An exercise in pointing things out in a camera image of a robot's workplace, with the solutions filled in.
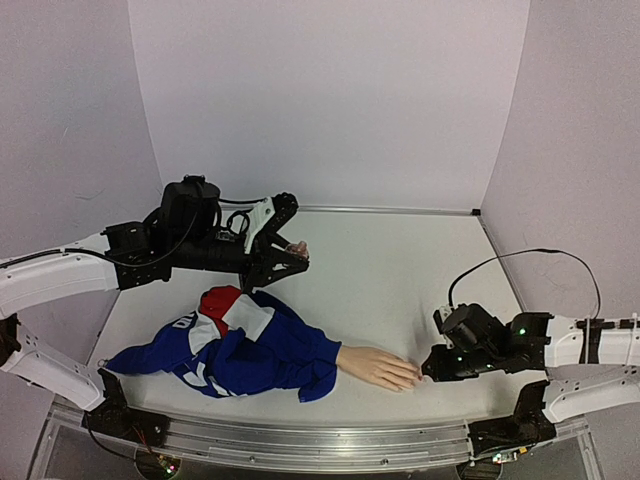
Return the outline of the clear nail polish bottle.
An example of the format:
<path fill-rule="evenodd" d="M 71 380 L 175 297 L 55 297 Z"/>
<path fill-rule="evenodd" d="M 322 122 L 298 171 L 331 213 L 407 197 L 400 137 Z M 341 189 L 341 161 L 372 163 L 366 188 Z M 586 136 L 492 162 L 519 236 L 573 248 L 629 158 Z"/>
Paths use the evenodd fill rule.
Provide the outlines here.
<path fill-rule="evenodd" d="M 308 245 L 305 241 L 300 241 L 295 244 L 289 244 L 286 247 L 286 251 L 302 258 L 309 257 Z"/>

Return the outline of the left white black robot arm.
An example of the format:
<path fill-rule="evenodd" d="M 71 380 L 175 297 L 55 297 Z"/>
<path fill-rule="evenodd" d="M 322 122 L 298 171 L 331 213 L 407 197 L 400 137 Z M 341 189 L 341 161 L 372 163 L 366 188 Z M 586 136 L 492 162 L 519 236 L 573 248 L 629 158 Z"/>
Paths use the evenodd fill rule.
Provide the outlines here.
<path fill-rule="evenodd" d="M 235 274 L 249 293 L 309 267 L 279 233 L 299 209 L 280 193 L 237 202 L 229 218 L 220 189 L 202 176 L 168 184 L 143 221 L 121 223 L 83 240 L 1 263 L 1 369 L 86 412 L 116 437 L 131 433 L 133 411 L 111 374 L 78 364 L 38 340 L 18 318 L 33 306 L 95 291 L 167 282 L 173 269 Z"/>

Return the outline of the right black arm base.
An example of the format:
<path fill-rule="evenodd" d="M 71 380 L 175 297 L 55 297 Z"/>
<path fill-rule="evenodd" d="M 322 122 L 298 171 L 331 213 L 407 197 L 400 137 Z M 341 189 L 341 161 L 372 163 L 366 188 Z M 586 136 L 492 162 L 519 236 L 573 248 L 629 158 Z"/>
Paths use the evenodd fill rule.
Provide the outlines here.
<path fill-rule="evenodd" d="M 556 437 L 556 427 L 543 413 L 543 401 L 549 381 L 525 385 L 509 416 L 472 422 L 468 425 L 475 458 L 484 458 L 501 451 L 531 447 Z"/>

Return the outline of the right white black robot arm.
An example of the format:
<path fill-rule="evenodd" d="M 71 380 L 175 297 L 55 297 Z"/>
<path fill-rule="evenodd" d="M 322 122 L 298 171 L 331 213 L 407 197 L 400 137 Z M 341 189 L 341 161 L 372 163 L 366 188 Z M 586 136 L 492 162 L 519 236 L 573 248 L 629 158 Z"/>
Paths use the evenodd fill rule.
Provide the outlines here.
<path fill-rule="evenodd" d="M 442 307 L 443 337 L 421 370 L 435 382 L 540 371 L 535 411 L 552 424 L 639 400 L 639 319 L 523 312 L 504 323 L 478 304 Z"/>

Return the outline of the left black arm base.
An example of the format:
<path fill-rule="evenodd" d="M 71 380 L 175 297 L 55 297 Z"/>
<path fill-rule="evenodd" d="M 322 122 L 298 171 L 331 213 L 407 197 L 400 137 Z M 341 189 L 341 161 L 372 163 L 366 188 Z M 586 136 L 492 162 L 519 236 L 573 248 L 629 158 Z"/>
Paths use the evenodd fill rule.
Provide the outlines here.
<path fill-rule="evenodd" d="M 104 400 L 85 411 L 82 426 L 92 433 L 162 447 L 167 438 L 168 416 L 131 407 L 119 379 L 104 368 L 97 370 L 103 382 Z"/>

